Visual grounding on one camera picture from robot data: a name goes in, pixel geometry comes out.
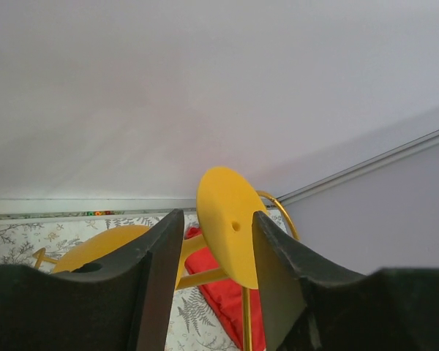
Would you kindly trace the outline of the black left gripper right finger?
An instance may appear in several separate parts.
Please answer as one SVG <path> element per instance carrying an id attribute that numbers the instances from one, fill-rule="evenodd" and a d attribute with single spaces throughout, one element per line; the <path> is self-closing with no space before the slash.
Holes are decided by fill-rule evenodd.
<path id="1" fill-rule="evenodd" d="M 252 220 L 268 350 L 439 350 L 439 268 L 342 267 Z"/>

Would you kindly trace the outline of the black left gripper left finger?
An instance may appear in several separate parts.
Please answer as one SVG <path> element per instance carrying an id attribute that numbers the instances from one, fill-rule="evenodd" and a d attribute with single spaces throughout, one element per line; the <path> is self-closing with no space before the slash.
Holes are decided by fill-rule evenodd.
<path id="1" fill-rule="evenodd" d="M 74 271 L 0 264 L 0 350 L 163 350 L 183 235 L 175 209 Z"/>

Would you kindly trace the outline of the orange plastic wine glass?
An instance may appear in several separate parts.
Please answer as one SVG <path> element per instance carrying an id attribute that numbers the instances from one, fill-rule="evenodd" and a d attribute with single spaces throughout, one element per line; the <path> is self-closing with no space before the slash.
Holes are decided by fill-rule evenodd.
<path id="1" fill-rule="evenodd" d="M 214 167 L 200 180 L 196 209 L 200 233 L 192 238 L 182 238 L 174 211 L 153 227 L 121 226 L 90 238 L 59 259 L 53 275 L 92 280 L 140 271 L 146 285 L 170 291 L 226 279 L 257 288 L 252 217 L 267 213 L 259 193 L 236 171 Z"/>

